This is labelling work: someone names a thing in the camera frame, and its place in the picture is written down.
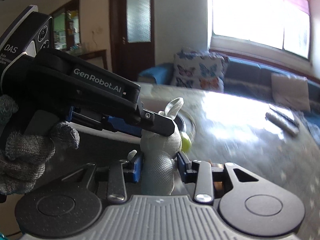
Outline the grey knit gloved hand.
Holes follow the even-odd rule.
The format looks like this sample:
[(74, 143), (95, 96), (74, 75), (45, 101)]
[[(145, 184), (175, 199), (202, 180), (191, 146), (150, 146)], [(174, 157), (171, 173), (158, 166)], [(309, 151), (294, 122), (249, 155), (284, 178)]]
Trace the grey knit gloved hand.
[(80, 135), (53, 114), (30, 116), (9, 96), (1, 96), (1, 194), (30, 192), (45, 172), (55, 146), (77, 149)]

